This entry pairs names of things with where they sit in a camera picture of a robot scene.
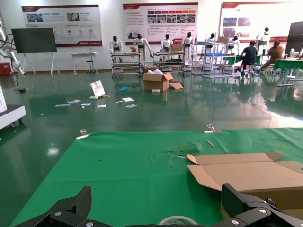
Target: wall display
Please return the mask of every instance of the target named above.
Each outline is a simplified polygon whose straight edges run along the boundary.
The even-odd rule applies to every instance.
[[[140,33],[149,44],[161,44],[165,34],[180,44],[191,32],[197,34],[198,3],[123,4],[125,41],[131,45]]]
[[[269,28],[270,42],[286,42],[291,22],[299,19],[292,2],[224,2],[221,8],[220,35],[234,37],[241,43],[255,40]]]
[[[52,28],[12,29],[17,53],[57,52]]]
[[[99,5],[22,6],[27,28],[53,28],[57,47],[102,46]]]

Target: poster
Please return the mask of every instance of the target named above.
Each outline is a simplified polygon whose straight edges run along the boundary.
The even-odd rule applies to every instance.
[[[22,6],[26,28],[52,27],[57,47],[102,46],[99,5]]]
[[[149,44],[160,44],[165,34],[174,44],[197,34],[198,3],[123,4],[125,41],[132,45],[140,33]]]
[[[287,42],[290,24],[301,21],[293,2],[224,2],[221,8],[220,36],[238,36],[240,43],[256,40],[269,28],[270,42]]]

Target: screw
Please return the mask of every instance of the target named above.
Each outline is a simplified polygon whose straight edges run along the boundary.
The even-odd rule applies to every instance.
[[[232,223],[233,223],[234,225],[238,225],[238,224],[239,224],[239,222],[236,221],[236,220],[232,220]]]

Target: metal rack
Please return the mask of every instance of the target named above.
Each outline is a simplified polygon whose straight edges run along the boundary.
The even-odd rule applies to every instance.
[[[163,62],[163,61],[159,61],[159,58],[161,56],[165,57],[165,56],[174,56],[174,55],[178,55],[178,56],[183,56],[182,57],[182,62]],[[153,65],[155,67],[158,67],[160,70],[165,71],[165,72],[171,72],[171,73],[180,73],[180,71],[184,72],[182,70],[182,67],[185,66],[185,62],[184,62],[184,51],[169,51],[169,52],[155,52],[154,53],[154,57],[157,56],[157,60],[155,60],[154,58],[154,62]],[[172,67],[178,68],[177,71],[173,71]]]
[[[119,62],[115,63],[115,57],[138,57],[138,61],[134,62]],[[112,77],[115,77],[117,74],[139,74],[142,75],[142,66],[141,66],[141,53],[111,53],[110,54],[112,62]],[[137,68],[137,72],[124,72],[123,69],[133,69]]]
[[[212,45],[213,46],[213,52],[211,55],[207,55],[206,54],[206,46],[208,45]],[[219,78],[219,77],[232,77],[233,76],[233,72],[234,72],[234,65],[226,65],[227,60],[223,60],[223,58],[236,58],[236,55],[220,55],[220,56],[216,56],[216,50],[219,49],[219,46],[223,46],[223,48],[225,48],[227,50],[227,47],[229,45],[229,43],[218,43],[216,40],[214,40],[213,42],[210,41],[203,41],[203,42],[199,42],[196,41],[195,42],[195,63],[194,63],[194,70],[192,71],[193,75],[202,75],[203,77],[207,77],[207,78]],[[200,55],[201,57],[203,57],[203,63],[199,63],[197,64],[197,47],[198,46],[205,46],[204,48],[204,53],[203,55]],[[206,63],[206,58],[210,59],[210,63]]]

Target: whiteboard stand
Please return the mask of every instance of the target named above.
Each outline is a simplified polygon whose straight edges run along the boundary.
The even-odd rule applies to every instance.
[[[51,75],[52,75],[52,77],[53,77],[53,64],[54,64],[54,63],[55,63],[55,66],[56,66],[56,68],[57,68],[57,70],[58,70],[58,74],[60,75],[59,68],[58,68],[57,63],[56,63],[56,61],[55,61],[55,54],[52,53],[52,68],[51,68]]]
[[[26,74],[26,72],[24,71],[24,69],[25,69],[25,62],[26,62],[26,61],[28,62],[28,64],[29,64],[30,68],[32,69],[34,75],[36,75],[36,72],[35,72],[35,70],[34,70],[34,67],[33,67],[33,65],[30,63],[30,61],[28,60],[27,55],[26,55],[26,53],[25,53],[25,54],[24,54],[24,62],[23,62],[23,72],[24,72],[23,77],[24,77],[24,75]]]

